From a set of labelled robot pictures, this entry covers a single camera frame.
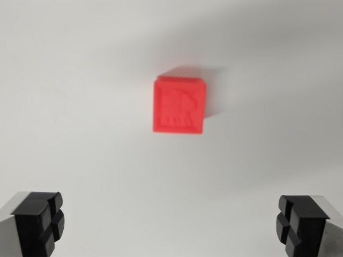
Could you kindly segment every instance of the white surface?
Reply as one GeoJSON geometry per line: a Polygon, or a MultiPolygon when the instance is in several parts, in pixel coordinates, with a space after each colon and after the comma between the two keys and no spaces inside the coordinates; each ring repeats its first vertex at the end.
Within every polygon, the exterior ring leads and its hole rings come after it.
{"type": "Polygon", "coordinates": [[[342,12],[0,0],[0,205],[60,191],[54,257],[286,256],[279,196],[343,211],[342,12]],[[207,81],[203,135],[152,133],[170,70],[207,81]]]}
{"type": "Polygon", "coordinates": [[[30,192],[17,192],[0,208],[0,256],[22,257],[16,219],[11,213],[30,192]]]}

